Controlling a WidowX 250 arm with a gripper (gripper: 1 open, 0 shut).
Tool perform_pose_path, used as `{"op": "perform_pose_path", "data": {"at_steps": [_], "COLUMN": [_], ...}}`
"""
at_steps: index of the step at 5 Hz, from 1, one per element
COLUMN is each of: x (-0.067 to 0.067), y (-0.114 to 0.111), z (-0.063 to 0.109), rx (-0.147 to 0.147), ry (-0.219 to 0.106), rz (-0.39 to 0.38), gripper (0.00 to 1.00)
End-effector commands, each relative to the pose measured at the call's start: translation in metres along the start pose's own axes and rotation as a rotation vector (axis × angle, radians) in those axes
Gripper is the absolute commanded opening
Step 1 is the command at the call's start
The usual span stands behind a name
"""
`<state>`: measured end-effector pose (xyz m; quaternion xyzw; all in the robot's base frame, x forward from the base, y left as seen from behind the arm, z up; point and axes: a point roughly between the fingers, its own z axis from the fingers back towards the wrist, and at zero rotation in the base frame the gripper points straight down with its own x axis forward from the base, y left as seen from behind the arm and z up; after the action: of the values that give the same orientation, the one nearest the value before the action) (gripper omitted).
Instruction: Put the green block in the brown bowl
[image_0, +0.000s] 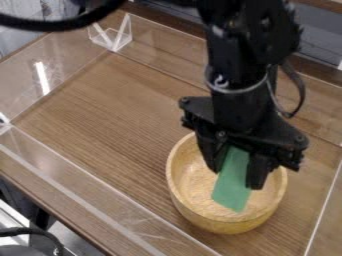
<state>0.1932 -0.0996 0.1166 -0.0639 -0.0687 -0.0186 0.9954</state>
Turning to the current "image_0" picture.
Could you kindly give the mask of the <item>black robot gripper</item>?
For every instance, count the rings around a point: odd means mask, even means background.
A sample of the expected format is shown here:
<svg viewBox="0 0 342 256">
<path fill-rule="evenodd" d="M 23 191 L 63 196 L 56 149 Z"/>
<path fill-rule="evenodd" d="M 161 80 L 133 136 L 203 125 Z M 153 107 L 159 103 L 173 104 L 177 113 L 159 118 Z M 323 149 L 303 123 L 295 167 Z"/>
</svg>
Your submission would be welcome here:
<svg viewBox="0 0 342 256">
<path fill-rule="evenodd" d="M 227 151 L 248 153 L 246 187 L 260 190 L 268 173 L 280 166 L 300 168 L 308 138 L 286 120 L 294 116 L 276 102 L 276 73 L 266 72 L 239 84 L 208 72 L 210 94 L 179 100 L 183 125 L 196 134 L 208 169 L 219 173 Z"/>
</svg>

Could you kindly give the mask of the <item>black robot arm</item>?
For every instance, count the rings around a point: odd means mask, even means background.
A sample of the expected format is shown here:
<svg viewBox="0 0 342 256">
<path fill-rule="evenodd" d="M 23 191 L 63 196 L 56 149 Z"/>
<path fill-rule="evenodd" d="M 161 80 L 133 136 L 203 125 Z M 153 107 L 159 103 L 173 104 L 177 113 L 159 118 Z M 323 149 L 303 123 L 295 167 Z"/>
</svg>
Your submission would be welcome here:
<svg viewBox="0 0 342 256">
<path fill-rule="evenodd" d="M 181 124 L 191 129 L 207 168 L 219 173 L 232 148 L 247 152 L 244 186 L 263 188 L 280 166 L 296 171 L 306 135 L 287 120 L 275 96 L 276 75 L 284 72 L 306 98 L 306 86 L 287 58 L 300 47 L 303 29 L 288 0 L 165 0 L 198 11 L 203 24 L 210 95 L 179 100 Z"/>
</svg>

